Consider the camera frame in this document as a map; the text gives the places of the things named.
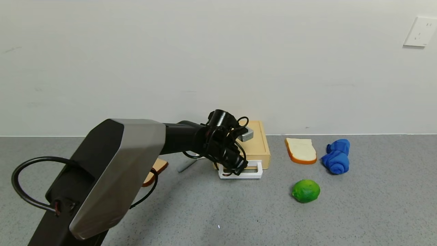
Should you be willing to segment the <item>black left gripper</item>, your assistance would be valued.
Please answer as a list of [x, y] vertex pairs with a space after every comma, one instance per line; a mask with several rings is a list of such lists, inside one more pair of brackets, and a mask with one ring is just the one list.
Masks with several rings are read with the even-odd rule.
[[229, 170], [229, 173], [224, 173], [223, 176], [231, 176], [232, 174], [239, 176], [247, 165], [247, 156], [244, 149], [241, 149], [243, 156], [238, 150], [225, 148], [225, 152], [222, 158], [222, 165], [225, 169]]

